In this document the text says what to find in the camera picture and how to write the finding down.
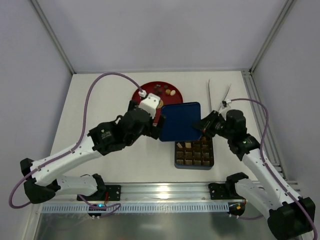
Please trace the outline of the metal tweezers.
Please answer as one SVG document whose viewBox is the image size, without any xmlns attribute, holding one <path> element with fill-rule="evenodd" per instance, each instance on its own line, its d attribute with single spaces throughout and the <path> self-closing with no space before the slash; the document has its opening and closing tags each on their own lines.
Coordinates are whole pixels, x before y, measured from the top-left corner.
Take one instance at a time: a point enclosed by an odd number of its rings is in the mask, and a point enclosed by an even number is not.
<svg viewBox="0 0 320 240">
<path fill-rule="evenodd" d="M 208 104 L 210 111 L 217 111 L 219 112 L 223 108 L 222 102 L 227 99 L 227 96 L 230 92 L 232 84 L 228 84 L 223 92 L 223 95 L 219 97 L 217 93 L 214 93 L 213 89 L 213 82 L 209 79 L 207 83 L 207 91 L 208 91 Z"/>
</svg>

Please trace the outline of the blue tin chocolate box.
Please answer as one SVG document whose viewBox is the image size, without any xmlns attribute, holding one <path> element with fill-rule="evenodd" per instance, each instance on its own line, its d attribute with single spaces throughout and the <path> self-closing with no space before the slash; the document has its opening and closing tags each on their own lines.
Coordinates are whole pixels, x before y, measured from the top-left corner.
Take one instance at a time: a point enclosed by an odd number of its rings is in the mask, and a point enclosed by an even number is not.
<svg viewBox="0 0 320 240">
<path fill-rule="evenodd" d="M 186 143 L 191 143 L 191 148 L 187 148 Z M 214 163 L 214 148 L 211 138 L 203 136 L 195 141 L 175 142 L 174 165 L 177 169 L 210 170 Z"/>
</svg>

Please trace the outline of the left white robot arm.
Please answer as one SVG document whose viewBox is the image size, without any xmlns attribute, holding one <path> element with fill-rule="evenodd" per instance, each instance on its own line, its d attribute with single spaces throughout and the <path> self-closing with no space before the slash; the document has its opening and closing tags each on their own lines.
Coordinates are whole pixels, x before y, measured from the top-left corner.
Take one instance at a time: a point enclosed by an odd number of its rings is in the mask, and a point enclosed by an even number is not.
<svg viewBox="0 0 320 240">
<path fill-rule="evenodd" d="M 87 201 L 102 200 L 107 192 L 102 177 L 72 177 L 64 174 L 75 167 L 131 146 L 140 136 L 160 137 L 165 117 L 153 125 L 160 99 L 148 96 L 140 103 L 130 101 L 127 112 L 114 121 L 102 122 L 81 140 L 55 155 L 33 161 L 20 162 L 24 192 L 32 204 L 47 202 L 58 195 L 77 195 Z"/>
</svg>

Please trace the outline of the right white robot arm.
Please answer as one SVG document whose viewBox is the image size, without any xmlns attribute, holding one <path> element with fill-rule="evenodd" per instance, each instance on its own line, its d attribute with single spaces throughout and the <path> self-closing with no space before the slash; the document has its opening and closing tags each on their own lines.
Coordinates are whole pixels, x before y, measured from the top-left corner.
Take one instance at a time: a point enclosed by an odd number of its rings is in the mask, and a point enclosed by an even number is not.
<svg viewBox="0 0 320 240">
<path fill-rule="evenodd" d="M 227 140 L 230 151 L 247 166 L 261 184 L 261 188 L 242 173 L 227 177 L 232 193 L 248 200 L 266 219 L 278 240 L 289 240 L 308 232 L 318 234 L 314 224 L 315 203 L 303 198 L 264 157 L 263 147 L 247 132 L 246 118 L 240 110 L 229 110 L 225 115 L 212 111 L 193 123 L 207 138 L 218 135 Z"/>
</svg>

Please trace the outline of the blue tin lid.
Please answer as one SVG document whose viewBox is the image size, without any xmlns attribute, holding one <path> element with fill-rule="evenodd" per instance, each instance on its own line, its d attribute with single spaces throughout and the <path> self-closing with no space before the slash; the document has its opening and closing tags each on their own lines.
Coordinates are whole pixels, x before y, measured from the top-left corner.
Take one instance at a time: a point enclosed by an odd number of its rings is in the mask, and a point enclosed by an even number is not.
<svg viewBox="0 0 320 240">
<path fill-rule="evenodd" d="M 161 142 L 186 142 L 198 140 L 202 133 L 193 127 L 201 120 L 199 102 L 168 104 L 161 108 L 165 117 L 159 140 Z"/>
</svg>

